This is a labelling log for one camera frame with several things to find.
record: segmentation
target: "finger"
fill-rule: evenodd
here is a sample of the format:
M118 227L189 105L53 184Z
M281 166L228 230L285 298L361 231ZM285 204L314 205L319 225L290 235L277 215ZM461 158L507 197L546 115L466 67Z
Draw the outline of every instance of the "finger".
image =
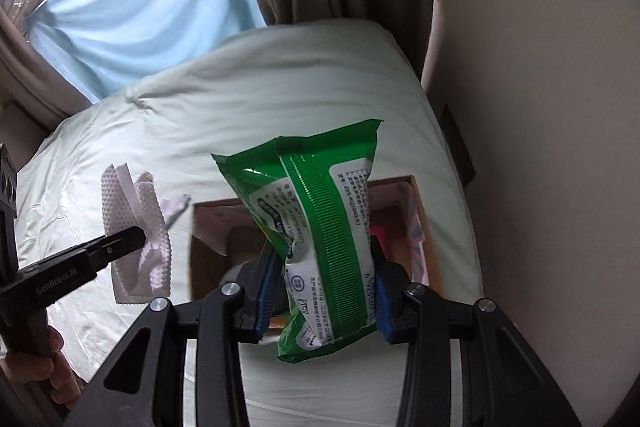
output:
M70 380L75 380L65 355L60 352L53 355L53 373L49 377L49 380L54 389L61 389Z
M76 404L79 398L80 396L76 396L73 400L69 400L68 402L65 402L66 408L71 409Z
M80 388L76 379L72 379L60 389L52 389L51 398L55 403L68 403L80 396Z
M60 332L52 326L49 326L49 344L54 353L59 352L65 345L65 339L63 339Z
M2 369L9 380L27 383L47 380L53 374L53 360L9 351L2 361Z

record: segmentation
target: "mattress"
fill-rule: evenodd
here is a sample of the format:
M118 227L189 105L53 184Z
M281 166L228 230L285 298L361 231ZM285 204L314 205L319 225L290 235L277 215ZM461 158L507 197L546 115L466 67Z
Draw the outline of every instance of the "mattress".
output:
M216 51L144 78L65 120L18 173L21 265L102 235L100 175L126 162L155 177L159 199L233 197L210 153L233 154L279 135L305 136L383 120L372 179L413 174L430 220L447 298L481 295L474 234L428 100L393 38L364 21L251 30ZM189 299L191 209L170 230L172 301ZM118 305L111 277L49 308L75 371L89 380L142 310ZM276 347L241 346L252 425L393 425L404 346L377 333L329 357L289 365ZM193 422L193 360L186 367Z

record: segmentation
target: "cardboard box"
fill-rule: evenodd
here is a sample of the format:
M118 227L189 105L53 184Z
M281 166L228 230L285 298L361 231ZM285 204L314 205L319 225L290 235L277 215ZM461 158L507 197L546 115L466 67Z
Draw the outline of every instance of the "cardboard box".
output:
M369 181L372 233L385 256L404 266L412 281L442 294L438 260L417 184L413 176ZM238 199L196 203L190 244L191 298L218 287L232 267L254 259L266 238ZM271 328L286 319L273 317Z

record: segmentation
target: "white wall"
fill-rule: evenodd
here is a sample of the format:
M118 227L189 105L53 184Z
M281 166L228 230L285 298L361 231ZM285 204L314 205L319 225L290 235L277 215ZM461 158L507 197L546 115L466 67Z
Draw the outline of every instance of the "white wall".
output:
M441 0L486 294L586 427L640 371L640 0Z

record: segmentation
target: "green packaging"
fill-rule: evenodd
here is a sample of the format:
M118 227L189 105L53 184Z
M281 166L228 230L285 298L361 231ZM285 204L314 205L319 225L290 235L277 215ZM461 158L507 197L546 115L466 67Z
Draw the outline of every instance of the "green packaging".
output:
M281 360L333 353L376 328L367 179L379 125L366 120L213 155L285 259L290 319L278 341Z

